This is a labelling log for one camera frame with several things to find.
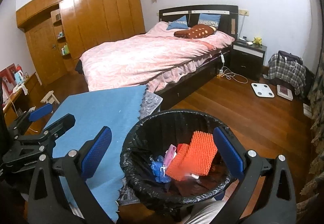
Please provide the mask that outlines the orange bristly mat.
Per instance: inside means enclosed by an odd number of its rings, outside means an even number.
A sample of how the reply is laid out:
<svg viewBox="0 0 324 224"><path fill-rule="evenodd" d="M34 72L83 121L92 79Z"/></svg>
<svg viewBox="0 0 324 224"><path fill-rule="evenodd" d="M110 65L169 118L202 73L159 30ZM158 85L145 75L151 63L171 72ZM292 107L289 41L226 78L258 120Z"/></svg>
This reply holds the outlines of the orange bristly mat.
<svg viewBox="0 0 324 224"><path fill-rule="evenodd" d="M179 144L176 156L166 169L166 174L176 181L187 176L207 176L218 151L213 135L194 131L190 144Z"/></svg>

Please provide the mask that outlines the blue plastic bag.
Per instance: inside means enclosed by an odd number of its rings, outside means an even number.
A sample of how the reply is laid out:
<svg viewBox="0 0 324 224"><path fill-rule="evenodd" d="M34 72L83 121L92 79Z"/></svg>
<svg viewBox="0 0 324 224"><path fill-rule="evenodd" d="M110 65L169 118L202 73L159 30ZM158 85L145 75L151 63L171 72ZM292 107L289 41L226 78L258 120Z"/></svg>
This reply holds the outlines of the blue plastic bag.
<svg viewBox="0 0 324 224"><path fill-rule="evenodd" d="M157 183L169 183L171 177L166 174L166 167L164 166L164 157L159 155L156 161L151 162L151 170Z"/></svg>

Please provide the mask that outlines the pink sock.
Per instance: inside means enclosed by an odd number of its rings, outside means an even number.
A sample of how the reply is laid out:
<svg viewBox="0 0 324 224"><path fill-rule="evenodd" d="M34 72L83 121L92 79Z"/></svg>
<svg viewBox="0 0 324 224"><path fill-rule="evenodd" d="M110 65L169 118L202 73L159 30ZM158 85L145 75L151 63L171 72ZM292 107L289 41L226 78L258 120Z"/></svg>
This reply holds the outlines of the pink sock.
<svg viewBox="0 0 324 224"><path fill-rule="evenodd" d="M163 166L165 168L168 168L171 162L173 161L174 157L176 156L176 146L171 144L168 148L168 150L165 152L165 156L163 159Z"/></svg>

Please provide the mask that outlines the black lined trash bin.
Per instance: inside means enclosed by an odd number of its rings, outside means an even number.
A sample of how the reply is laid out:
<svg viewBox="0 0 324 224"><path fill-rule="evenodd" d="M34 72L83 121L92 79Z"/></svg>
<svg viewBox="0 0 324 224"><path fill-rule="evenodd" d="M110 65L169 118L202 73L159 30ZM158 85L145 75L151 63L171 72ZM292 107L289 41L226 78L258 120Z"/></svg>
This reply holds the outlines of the black lined trash bin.
<svg viewBox="0 0 324 224"><path fill-rule="evenodd" d="M148 116L127 134L120 157L126 183L146 206L175 207L217 196L233 181L214 143L224 122L193 110Z"/></svg>

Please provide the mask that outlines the wooden side desk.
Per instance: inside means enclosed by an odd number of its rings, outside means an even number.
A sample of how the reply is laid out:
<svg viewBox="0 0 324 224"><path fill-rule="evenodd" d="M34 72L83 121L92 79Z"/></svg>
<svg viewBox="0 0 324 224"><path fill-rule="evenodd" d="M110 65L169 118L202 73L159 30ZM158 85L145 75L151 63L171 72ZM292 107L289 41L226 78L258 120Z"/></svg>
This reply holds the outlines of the wooden side desk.
<svg viewBox="0 0 324 224"><path fill-rule="evenodd" d="M39 108L41 106L41 99L43 96L43 87L40 84L36 73L33 73L25 82L25 87L28 94L20 89L18 92L12 94L6 101L3 111L5 123L9 126L20 113L28 111L32 107Z"/></svg>

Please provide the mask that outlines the small white stool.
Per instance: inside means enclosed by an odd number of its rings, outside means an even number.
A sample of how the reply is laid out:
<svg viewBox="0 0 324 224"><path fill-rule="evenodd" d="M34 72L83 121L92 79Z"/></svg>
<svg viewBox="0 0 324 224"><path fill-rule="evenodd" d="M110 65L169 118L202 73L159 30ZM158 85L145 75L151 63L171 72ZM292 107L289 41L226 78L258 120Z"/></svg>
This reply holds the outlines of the small white stool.
<svg viewBox="0 0 324 224"><path fill-rule="evenodd" d="M41 100L41 103L46 104L57 104L60 105L60 101L58 98L54 95L54 91L49 91Z"/></svg>

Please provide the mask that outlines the red gift bag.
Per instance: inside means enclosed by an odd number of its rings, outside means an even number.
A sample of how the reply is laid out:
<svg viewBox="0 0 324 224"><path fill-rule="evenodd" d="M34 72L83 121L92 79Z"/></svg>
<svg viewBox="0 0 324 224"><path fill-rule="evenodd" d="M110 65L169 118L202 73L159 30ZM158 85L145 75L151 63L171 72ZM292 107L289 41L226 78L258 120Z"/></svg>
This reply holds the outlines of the red gift bag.
<svg viewBox="0 0 324 224"><path fill-rule="evenodd" d="M8 67L1 71L2 83L4 90L8 96L13 93L13 89L16 86L16 80L14 74L17 72L15 63L12 63Z"/></svg>

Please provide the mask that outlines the white bathroom scale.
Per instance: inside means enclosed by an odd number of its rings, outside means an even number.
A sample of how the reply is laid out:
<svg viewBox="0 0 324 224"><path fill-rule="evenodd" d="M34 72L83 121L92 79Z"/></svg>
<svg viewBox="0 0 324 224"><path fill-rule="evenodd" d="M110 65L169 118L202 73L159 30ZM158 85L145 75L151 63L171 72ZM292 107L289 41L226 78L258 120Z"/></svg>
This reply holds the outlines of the white bathroom scale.
<svg viewBox="0 0 324 224"><path fill-rule="evenodd" d="M275 95L267 84L251 83L254 93L262 98L274 98Z"/></svg>

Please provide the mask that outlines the patterned curtain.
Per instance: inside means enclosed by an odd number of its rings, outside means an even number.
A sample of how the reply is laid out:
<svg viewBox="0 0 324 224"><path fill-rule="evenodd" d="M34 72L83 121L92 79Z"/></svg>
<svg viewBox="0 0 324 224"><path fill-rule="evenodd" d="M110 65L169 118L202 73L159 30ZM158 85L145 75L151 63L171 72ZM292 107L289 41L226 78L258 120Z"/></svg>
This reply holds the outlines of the patterned curtain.
<svg viewBox="0 0 324 224"><path fill-rule="evenodd" d="M311 127L311 143L315 147L316 157L309 169L313 178L304 185L300 192L307 199L297 204L298 217L305 215L315 205L315 200L320 197L320 188L323 187L323 55L320 57L314 84L308 98L314 122Z"/></svg>

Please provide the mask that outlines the black white nightstand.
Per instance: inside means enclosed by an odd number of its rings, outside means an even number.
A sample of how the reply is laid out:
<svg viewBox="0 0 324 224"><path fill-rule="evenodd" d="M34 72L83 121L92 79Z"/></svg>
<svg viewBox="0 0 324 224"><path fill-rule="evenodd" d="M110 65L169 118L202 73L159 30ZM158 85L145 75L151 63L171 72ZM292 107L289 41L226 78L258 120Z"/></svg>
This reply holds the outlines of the black white nightstand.
<svg viewBox="0 0 324 224"><path fill-rule="evenodd" d="M230 69L253 81L259 81L265 61L267 46L235 41L232 43Z"/></svg>

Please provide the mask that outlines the plaid shirt on chair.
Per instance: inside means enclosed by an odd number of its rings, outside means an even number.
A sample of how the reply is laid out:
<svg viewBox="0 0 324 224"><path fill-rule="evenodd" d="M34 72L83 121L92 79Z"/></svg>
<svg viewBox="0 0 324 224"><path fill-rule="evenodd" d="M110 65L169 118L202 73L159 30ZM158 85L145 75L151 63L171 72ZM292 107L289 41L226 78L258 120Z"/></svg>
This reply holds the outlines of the plaid shirt on chair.
<svg viewBox="0 0 324 224"><path fill-rule="evenodd" d="M306 86L306 67L300 57L279 50L269 61L268 79L279 79L290 84L296 95L303 95Z"/></svg>

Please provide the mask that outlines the brown dotted pillow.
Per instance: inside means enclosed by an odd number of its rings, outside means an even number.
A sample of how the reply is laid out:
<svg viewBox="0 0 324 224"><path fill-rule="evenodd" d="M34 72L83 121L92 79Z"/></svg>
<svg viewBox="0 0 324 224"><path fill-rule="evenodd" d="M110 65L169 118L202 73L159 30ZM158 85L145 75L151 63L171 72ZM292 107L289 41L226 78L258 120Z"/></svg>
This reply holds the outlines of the brown dotted pillow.
<svg viewBox="0 0 324 224"><path fill-rule="evenodd" d="M214 26L198 24L187 30L176 31L174 36L182 39L202 39L213 35L216 31L217 28Z"/></svg>

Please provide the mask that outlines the dark wooden headboard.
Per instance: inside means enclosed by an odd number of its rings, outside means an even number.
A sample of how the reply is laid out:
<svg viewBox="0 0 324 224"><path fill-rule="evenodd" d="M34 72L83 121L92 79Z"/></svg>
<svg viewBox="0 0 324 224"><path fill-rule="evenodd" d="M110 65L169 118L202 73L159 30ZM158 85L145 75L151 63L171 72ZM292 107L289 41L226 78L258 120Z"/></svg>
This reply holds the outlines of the dark wooden headboard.
<svg viewBox="0 0 324 224"><path fill-rule="evenodd" d="M238 39L238 6L226 4L188 5L159 10L159 21L171 22L183 16L189 27L199 19L218 17L218 30Z"/></svg>

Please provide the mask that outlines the right blue pillow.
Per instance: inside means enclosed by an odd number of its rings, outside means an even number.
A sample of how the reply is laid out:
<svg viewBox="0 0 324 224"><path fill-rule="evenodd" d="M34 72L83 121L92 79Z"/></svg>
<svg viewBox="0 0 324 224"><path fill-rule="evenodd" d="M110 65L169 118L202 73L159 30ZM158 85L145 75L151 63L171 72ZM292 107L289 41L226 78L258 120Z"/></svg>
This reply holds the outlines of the right blue pillow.
<svg viewBox="0 0 324 224"><path fill-rule="evenodd" d="M221 15L201 13L199 15L198 24L212 26L217 29L220 23L220 19Z"/></svg>

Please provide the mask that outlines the left blue pillow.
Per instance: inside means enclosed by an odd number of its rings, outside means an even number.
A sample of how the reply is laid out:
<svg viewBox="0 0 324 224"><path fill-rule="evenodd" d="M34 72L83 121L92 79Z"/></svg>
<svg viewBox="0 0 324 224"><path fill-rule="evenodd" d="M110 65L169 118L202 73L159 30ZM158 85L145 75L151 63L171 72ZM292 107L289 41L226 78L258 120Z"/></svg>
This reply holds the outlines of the left blue pillow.
<svg viewBox="0 0 324 224"><path fill-rule="evenodd" d="M187 18L186 16L182 16L179 19L175 21L170 21L168 23L168 26L166 28L167 30L172 30L172 29L183 29L186 30L188 29L188 23L187 23Z"/></svg>

